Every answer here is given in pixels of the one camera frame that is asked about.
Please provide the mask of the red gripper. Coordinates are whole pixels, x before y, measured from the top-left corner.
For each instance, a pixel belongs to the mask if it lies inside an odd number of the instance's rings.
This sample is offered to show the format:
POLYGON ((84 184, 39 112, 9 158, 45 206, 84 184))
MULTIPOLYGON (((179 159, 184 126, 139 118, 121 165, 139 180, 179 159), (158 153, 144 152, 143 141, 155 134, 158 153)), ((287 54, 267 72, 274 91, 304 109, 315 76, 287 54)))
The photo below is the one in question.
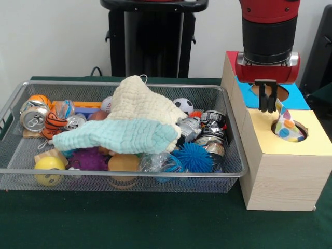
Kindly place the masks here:
POLYGON ((267 97, 265 83, 259 85, 259 110, 273 113, 276 110, 277 84, 292 84, 296 81, 300 67, 300 54, 291 52, 290 57, 279 64, 258 65, 248 61, 243 52, 238 52, 235 60, 235 72, 239 82, 254 83, 257 80, 274 80, 269 82, 271 94, 267 97))

